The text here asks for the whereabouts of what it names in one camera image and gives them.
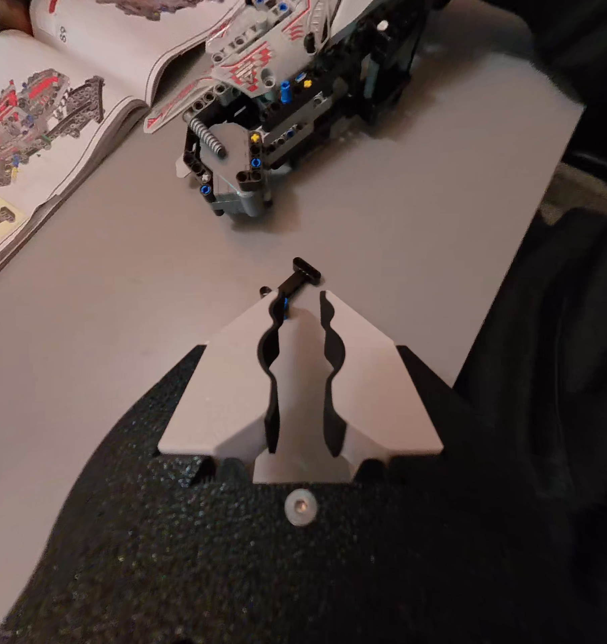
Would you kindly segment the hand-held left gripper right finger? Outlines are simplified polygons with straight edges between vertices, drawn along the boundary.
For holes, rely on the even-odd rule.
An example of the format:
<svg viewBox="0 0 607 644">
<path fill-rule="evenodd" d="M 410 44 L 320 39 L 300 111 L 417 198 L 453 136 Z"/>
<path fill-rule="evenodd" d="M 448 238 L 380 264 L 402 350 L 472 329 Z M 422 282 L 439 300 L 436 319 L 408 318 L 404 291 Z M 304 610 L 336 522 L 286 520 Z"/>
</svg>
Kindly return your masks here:
<svg viewBox="0 0 607 644">
<path fill-rule="evenodd" d="M 329 290 L 303 379 L 303 479 L 347 482 L 367 460 L 444 450 L 396 343 Z"/>
</svg>

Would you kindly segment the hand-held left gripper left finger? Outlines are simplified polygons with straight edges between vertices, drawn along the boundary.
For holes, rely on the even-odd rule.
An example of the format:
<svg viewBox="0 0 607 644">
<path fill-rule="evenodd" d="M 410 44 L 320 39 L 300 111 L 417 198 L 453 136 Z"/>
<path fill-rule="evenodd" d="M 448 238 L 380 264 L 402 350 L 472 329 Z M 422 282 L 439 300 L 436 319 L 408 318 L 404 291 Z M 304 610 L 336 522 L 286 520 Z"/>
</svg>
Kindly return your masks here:
<svg viewBox="0 0 607 644">
<path fill-rule="evenodd" d="M 209 458 L 223 480 L 254 482 L 256 459 L 280 437 L 277 380 L 286 296 L 270 292 L 201 346 L 157 450 Z"/>
</svg>

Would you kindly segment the small black brick connector piece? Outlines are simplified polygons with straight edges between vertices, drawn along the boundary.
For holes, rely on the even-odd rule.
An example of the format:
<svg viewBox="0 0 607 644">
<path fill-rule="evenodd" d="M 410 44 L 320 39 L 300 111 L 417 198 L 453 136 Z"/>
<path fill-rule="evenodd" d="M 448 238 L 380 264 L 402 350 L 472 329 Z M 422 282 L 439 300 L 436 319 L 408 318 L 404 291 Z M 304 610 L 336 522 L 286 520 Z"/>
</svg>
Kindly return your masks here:
<svg viewBox="0 0 607 644">
<path fill-rule="evenodd" d="M 283 319 L 288 318 L 292 298 L 307 284 L 319 286 L 322 278 L 321 272 L 303 258 L 295 257 L 292 268 L 292 275 L 278 287 L 279 293 L 283 295 Z"/>
</svg>

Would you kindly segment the grey red brick truck model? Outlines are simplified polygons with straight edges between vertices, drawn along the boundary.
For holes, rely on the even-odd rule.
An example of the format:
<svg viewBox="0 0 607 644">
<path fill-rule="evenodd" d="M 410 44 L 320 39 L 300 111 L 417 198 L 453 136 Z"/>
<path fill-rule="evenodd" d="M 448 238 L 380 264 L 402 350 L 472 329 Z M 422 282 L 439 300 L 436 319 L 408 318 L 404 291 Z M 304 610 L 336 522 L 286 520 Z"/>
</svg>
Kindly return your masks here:
<svg viewBox="0 0 607 644">
<path fill-rule="evenodd" d="M 216 216 L 261 216 L 270 175 L 327 141 L 338 122 L 372 125 L 411 80 L 432 1 L 245 1 L 198 44 L 187 85 L 144 123 L 181 117 L 179 168 Z"/>
</svg>

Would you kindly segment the grey desk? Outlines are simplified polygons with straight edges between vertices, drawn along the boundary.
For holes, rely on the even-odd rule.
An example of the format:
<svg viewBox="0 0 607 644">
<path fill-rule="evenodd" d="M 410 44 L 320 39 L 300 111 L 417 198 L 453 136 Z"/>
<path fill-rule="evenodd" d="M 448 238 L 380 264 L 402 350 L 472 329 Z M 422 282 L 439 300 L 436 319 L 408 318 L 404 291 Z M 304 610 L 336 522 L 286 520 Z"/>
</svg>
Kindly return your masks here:
<svg viewBox="0 0 607 644">
<path fill-rule="evenodd" d="M 0 623 L 102 439 L 292 272 L 453 384 L 581 116 L 517 16 L 451 1 L 411 83 L 273 182 L 262 218 L 176 176 L 186 127 L 136 128 L 0 272 Z"/>
</svg>

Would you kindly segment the person's black clothed body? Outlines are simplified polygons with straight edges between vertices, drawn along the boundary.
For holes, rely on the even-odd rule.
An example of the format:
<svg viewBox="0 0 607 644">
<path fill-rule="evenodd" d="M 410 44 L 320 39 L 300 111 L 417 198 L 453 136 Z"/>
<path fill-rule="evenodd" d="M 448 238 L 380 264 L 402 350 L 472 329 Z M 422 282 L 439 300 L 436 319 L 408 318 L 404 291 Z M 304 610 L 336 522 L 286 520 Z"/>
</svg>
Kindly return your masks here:
<svg viewBox="0 0 607 644">
<path fill-rule="evenodd" d="M 571 588 L 607 643 L 607 214 L 534 216 L 455 382 L 532 467 Z"/>
</svg>

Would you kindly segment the open instruction booklet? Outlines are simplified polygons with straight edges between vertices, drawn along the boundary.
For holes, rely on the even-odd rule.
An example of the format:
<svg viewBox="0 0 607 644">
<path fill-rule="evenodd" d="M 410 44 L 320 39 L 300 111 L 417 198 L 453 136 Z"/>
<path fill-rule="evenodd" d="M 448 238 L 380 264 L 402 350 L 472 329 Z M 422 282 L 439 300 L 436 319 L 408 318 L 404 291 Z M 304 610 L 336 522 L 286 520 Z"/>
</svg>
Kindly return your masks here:
<svg viewBox="0 0 607 644">
<path fill-rule="evenodd" d="M 30 1 L 0 33 L 0 271 L 242 1 Z"/>
</svg>

